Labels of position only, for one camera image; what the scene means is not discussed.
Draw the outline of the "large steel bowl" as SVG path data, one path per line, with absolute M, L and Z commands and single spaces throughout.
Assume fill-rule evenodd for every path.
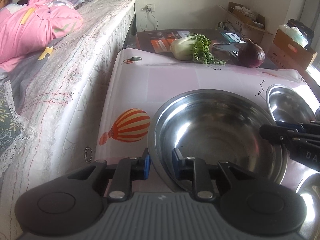
M 156 172 L 174 192 L 191 191 L 189 181 L 175 177 L 174 148 L 183 157 L 199 157 L 207 164 L 230 161 L 280 184 L 287 169 L 286 150 L 260 136 L 264 124 L 276 123 L 243 96 L 217 89 L 193 90 L 168 100 L 154 114 L 148 150 Z

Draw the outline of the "small steel bowl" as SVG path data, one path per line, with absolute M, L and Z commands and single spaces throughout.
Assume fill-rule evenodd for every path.
M 274 121 L 309 123 L 317 121 L 316 115 L 294 90 L 284 85 L 271 85 L 266 91 L 268 111 Z

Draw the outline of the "steel bowl at edge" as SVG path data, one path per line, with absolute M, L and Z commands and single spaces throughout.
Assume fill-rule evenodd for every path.
M 307 208 L 306 218 L 299 233 L 305 239 L 319 240 L 319 173 L 304 178 L 298 185 L 296 193 L 303 198 Z

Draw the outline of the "pink balloon tablecloth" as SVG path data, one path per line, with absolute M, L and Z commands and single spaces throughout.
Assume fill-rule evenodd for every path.
M 154 169 L 137 191 L 189 190 L 176 181 L 171 154 L 209 164 L 231 161 L 292 190 L 315 171 L 271 145 L 259 127 L 272 124 L 266 93 L 283 85 L 297 92 L 315 111 L 319 102 L 295 70 L 181 62 L 136 49 L 116 60 L 101 117 L 96 159 L 110 164 L 149 150 Z

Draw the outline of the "cardboard box with label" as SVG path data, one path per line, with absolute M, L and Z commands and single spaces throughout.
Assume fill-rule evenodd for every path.
M 291 37 L 278 29 L 267 53 L 267 57 L 279 69 L 306 70 L 316 56 L 312 48 L 305 49 Z

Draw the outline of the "white mattress bed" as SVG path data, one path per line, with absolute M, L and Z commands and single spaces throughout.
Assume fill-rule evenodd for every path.
M 1 166 L 1 239 L 21 234 L 14 206 L 27 190 L 89 164 L 114 63 L 129 35 L 136 0 L 86 0 L 80 29 L 54 40 L 8 76 L 22 141 Z

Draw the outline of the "white plastic bag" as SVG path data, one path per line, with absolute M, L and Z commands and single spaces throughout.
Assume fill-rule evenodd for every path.
M 279 25 L 278 29 L 280 29 L 287 36 L 291 37 L 292 40 L 298 43 L 301 47 L 305 48 L 308 45 L 308 39 L 297 27 L 289 27 L 286 24 L 281 24 Z

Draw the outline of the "black bag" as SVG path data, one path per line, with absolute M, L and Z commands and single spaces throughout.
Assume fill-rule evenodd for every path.
M 303 37 L 306 38 L 308 43 L 304 47 L 305 49 L 308 49 L 311 47 L 311 43 L 315 35 L 315 32 L 312 29 L 310 29 L 305 24 L 295 19 L 288 20 L 287 25 L 291 28 L 296 27 L 302 33 Z

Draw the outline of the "napa cabbage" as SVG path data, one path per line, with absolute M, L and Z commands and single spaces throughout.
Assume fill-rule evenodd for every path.
M 226 64 L 224 60 L 219 60 L 212 55 L 210 45 L 211 40 L 206 36 L 189 34 L 172 42 L 170 51 L 175 59 L 180 61 L 193 61 L 200 64 Z

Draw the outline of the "open cardboard box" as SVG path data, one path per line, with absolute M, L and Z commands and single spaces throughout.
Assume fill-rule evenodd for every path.
M 228 8 L 220 5 L 220 8 L 226 13 L 226 22 L 229 23 L 242 38 L 249 38 L 256 44 L 260 45 L 264 36 L 272 34 L 266 30 L 266 19 L 264 16 L 257 14 L 253 21 L 243 12 L 236 10 L 236 6 L 242 7 L 242 4 L 229 2 Z

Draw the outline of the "pink blanket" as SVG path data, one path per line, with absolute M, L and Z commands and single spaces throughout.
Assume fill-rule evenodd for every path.
M 1 9 L 1 70 L 12 71 L 25 55 L 45 49 L 82 24 L 82 16 L 67 0 L 10 3 Z

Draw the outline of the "wall power socket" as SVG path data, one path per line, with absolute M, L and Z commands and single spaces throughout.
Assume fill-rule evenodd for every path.
M 155 12 L 155 4 L 146 4 L 145 5 L 145 11 L 147 13 L 153 13 Z

